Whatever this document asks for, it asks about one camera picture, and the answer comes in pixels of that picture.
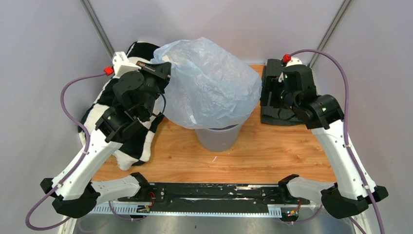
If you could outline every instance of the wooden table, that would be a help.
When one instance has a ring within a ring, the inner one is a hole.
[[[251,67],[261,75],[262,65]],[[305,126],[261,124],[259,105],[243,125],[236,143],[225,152],[205,150],[193,130],[166,118],[158,127],[151,150],[149,162],[128,171],[120,170],[111,156],[94,180],[122,178],[132,172],[142,173],[149,182],[277,183],[290,174],[325,182],[336,180],[320,144]]]

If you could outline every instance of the white wall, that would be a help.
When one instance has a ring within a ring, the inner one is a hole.
[[[115,50],[206,37],[247,62],[317,48],[342,0],[91,0]],[[304,55],[309,62],[311,55]]]
[[[0,35],[0,233],[38,233],[24,218],[44,195],[39,183],[61,172],[81,147],[76,126],[60,109],[60,90],[76,77],[101,72],[110,58],[79,1],[3,1]],[[103,79],[69,89],[67,105],[77,118]],[[34,213],[35,225],[61,220],[51,201]]]
[[[413,230],[412,8],[411,0],[356,0],[325,50],[349,77],[350,135],[370,175],[389,191],[379,208],[392,234]],[[337,69],[322,58],[315,73],[321,92],[336,96],[343,107]]]

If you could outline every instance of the plastic bag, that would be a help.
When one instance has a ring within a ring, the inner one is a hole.
[[[179,40],[155,50],[151,63],[172,63],[165,116],[189,129],[243,123],[260,99],[257,72],[206,39]],[[164,102],[160,98],[158,107]]]

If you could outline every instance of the trash can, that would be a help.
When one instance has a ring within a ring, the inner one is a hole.
[[[222,152],[234,145],[244,123],[225,128],[195,129],[199,143],[206,150]]]

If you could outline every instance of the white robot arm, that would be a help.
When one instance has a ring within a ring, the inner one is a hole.
[[[271,100],[264,100],[274,108],[290,109],[297,119],[320,142],[333,168],[337,183],[325,183],[290,175],[279,182],[285,192],[285,200],[302,197],[322,203],[335,218],[357,215],[368,208],[371,200],[366,189],[370,189],[375,201],[388,196],[385,187],[377,186],[362,165],[351,140],[344,143],[344,114],[337,100],[331,95],[317,95],[311,68],[302,65],[298,58],[283,62],[269,59],[263,79],[262,97],[271,92]],[[358,162],[367,184],[347,151],[352,152]]]
[[[85,147],[58,176],[45,178],[40,184],[45,193],[58,187],[51,196],[59,214],[79,218],[99,203],[120,197],[144,199],[147,195],[149,184],[140,173],[105,182],[91,180],[106,159],[144,127],[142,122],[149,121],[155,100],[169,83],[171,64],[133,64],[124,52],[116,52],[112,61],[114,77],[119,78],[113,86],[116,102],[96,123],[87,155],[63,184],[59,182],[79,161]]]

